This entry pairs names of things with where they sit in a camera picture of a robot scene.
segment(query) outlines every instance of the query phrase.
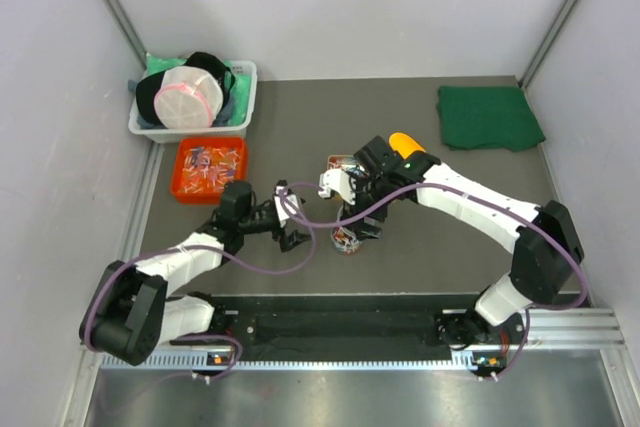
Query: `yellow-orange scoop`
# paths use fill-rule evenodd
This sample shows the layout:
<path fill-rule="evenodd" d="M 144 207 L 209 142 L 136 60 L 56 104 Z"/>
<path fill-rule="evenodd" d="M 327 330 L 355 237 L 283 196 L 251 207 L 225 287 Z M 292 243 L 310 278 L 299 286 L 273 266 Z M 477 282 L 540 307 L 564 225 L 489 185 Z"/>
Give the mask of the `yellow-orange scoop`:
<path fill-rule="evenodd" d="M 392 134 L 391 137 L 389 137 L 389 145 L 393 150 L 398 152 L 403 159 L 409 157 L 416 150 L 419 150 L 420 152 L 426 152 L 426 150 L 424 150 L 424 147 L 422 147 L 407 134 L 403 134 L 402 132 L 396 132 L 395 134 Z"/>

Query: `white mesh bag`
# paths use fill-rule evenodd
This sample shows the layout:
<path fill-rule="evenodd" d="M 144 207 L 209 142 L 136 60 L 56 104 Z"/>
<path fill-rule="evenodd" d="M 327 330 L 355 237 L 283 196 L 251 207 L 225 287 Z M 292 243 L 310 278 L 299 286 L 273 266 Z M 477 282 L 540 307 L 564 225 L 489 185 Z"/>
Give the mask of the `white mesh bag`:
<path fill-rule="evenodd" d="M 196 67 L 167 70 L 153 105 L 167 129 L 205 129 L 222 108 L 223 93 L 216 79 Z"/>

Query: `gray table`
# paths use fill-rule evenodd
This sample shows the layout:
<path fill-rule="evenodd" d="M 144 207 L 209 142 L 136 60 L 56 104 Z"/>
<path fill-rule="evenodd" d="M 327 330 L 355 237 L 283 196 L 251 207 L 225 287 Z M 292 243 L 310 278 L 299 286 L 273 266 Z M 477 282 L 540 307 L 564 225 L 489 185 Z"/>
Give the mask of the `gray table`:
<path fill-rule="evenodd" d="M 515 198 L 544 203 L 552 197 L 538 149 L 451 151 L 441 144 L 436 112 L 440 85 L 516 85 L 512 77 L 367 79 L 261 82 L 247 142 L 249 181 L 258 200 L 279 179 L 317 182 L 330 154 L 351 154 L 374 135 L 406 132 L 461 174 Z M 204 222 L 211 206 L 187 206 L 169 193 L 177 145 L 166 147 L 142 251 L 173 245 Z M 338 203 L 313 192 L 310 218 L 335 219 Z M 216 294 L 477 292 L 497 280 L 510 257 L 483 234 L 436 211 L 396 203 L 383 238 L 356 255 L 337 253 L 319 232 L 316 257 L 302 271 L 273 277 L 233 264 L 203 274 L 186 290 Z M 308 246 L 281 254 L 268 234 L 246 239 L 240 256 L 273 269 L 293 265 Z"/>

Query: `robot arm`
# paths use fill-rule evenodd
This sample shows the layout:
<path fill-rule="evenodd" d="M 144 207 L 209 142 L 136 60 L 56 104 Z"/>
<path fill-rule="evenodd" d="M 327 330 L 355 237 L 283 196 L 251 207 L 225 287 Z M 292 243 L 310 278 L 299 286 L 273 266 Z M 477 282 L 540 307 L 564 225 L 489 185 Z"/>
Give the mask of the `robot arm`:
<path fill-rule="evenodd" d="M 336 192 L 344 201 L 341 220 L 363 212 L 403 187 L 436 184 L 442 188 L 419 188 L 398 199 L 410 199 L 452 215 L 484 232 L 513 255 L 510 272 L 489 286 L 469 312 L 478 332 L 501 325 L 532 304 L 553 303 L 572 273 L 566 260 L 523 222 L 473 202 L 469 196 L 488 201 L 540 227 L 579 263 L 584 254 L 566 207 L 555 201 L 541 207 L 499 194 L 458 174 L 404 134 L 394 134 L 390 143 L 376 137 L 356 152 L 355 160 L 364 175 L 354 176 L 341 169 L 321 175 L 320 196 L 328 198 Z M 386 215 L 387 205 L 382 205 L 348 229 L 360 241 L 378 238 L 379 224 Z"/>
<path fill-rule="evenodd" d="M 260 205 L 252 205 L 254 193 L 247 182 L 227 184 L 210 220 L 192 233 L 185 241 L 169 249 L 173 253 L 155 255 L 125 271 L 109 289 L 99 305 L 90 326 L 91 342 L 132 365 L 142 363 L 156 345 L 183 335 L 207 331 L 215 307 L 197 294 L 177 300 L 167 299 L 196 276 L 213 270 L 227 259 L 222 251 L 236 254 L 244 244 L 244 236 L 271 232 L 283 252 L 308 240 L 297 231 L 285 231 L 288 215 L 275 197 L 288 190 L 286 182 L 279 182 L 274 198 Z M 287 198 L 298 204 L 295 195 Z M 207 246 L 212 250 L 188 249 Z M 94 305 L 98 293 L 107 280 L 123 263 L 114 262 L 105 270 L 91 301 Z M 89 310 L 80 326 L 84 338 Z"/>

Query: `candy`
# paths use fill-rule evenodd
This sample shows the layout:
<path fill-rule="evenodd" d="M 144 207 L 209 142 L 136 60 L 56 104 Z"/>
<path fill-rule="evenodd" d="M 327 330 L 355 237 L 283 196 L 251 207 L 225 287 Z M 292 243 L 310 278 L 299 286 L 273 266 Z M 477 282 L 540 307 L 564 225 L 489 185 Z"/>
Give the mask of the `candy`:
<path fill-rule="evenodd" d="M 224 147 L 196 147 L 185 151 L 179 193 L 221 193 L 235 179 L 240 154 Z"/>

